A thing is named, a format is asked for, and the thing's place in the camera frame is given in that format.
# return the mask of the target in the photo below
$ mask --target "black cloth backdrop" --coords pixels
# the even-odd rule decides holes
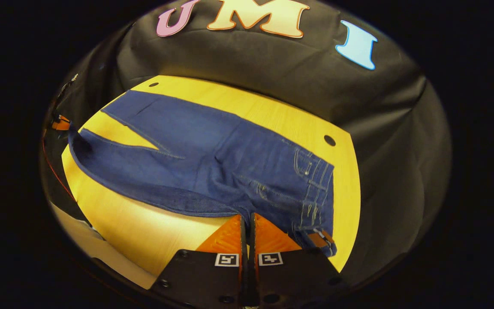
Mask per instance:
[[[149,12],[110,35],[72,68],[78,74],[57,112],[81,126],[125,90],[157,76],[186,76],[265,94],[302,108],[348,131],[361,180],[361,217],[353,251],[342,275],[362,283],[419,243],[435,219],[449,182],[451,137],[431,82],[398,45],[378,29],[343,10],[314,0],[302,14],[302,39],[264,33],[238,24],[209,31],[221,2],[194,6],[190,22],[171,37],[158,37],[157,17],[174,2]],[[176,23],[173,13],[169,24]],[[341,57],[354,23],[374,35],[374,71]],[[47,151],[65,181],[60,155],[65,136],[47,133]],[[75,218],[77,204],[41,166],[47,196]]]

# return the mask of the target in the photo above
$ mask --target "pink letter u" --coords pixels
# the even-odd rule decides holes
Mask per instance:
[[[182,12],[180,13],[180,18],[178,19],[178,23],[176,25],[170,27],[167,24],[169,23],[169,17],[176,10],[168,10],[167,12],[159,15],[159,22],[157,22],[156,33],[158,36],[170,36],[178,31],[182,30],[188,20],[190,19],[190,14],[192,14],[192,8],[194,8],[194,4],[198,3],[200,0],[192,0],[190,2],[186,2],[182,4]]]

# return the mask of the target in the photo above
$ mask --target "blue jeans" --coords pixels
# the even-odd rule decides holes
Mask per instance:
[[[178,98],[129,90],[102,109],[158,150],[87,129],[69,134],[88,176],[121,195],[197,217],[259,213],[302,248],[333,233],[333,166],[245,119]],[[335,243],[322,250],[336,254]]]

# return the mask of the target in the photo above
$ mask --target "wooden table surface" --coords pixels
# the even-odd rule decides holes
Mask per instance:
[[[359,223],[360,188],[350,135],[301,109],[278,100],[215,82],[156,76],[132,90],[165,94],[234,113],[279,133],[335,167],[333,239],[337,254],[329,260],[338,271],[347,261]],[[82,127],[132,146],[157,149],[102,112]],[[329,135],[337,143],[327,144]],[[88,177],[75,164],[68,147],[62,161],[70,189],[93,227],[129,260],[158,276],[179,249],[195,250],[229,218],[179,215],[119,195]]]

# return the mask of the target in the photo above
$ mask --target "cable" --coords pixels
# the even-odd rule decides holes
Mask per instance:
[[[49,158],[47,157],[47,152],[45,152],[45,133],[43,133],[43,137],[41,137],[41,145],[43,147],[43,155],[45,155],[45,161],[47,161],[47,164],[49,165],[49,168],[51,168],[51,170],[53,171],[54,176],[57,178],[58,182],[60,182],[62,187],[66,190],[66,192],[72,198],[72,200],[74,200],[74,202],[77,202],[76,199],[74,198],[74,196],[72,195],[72,193],[68,190],[68,188],[66,188],[66,186],[64,185],[62,180],[60,180],[60,178],[57,175],[57,172],[55,172],[55,170],[53,169],[53,166],[49,162]]]

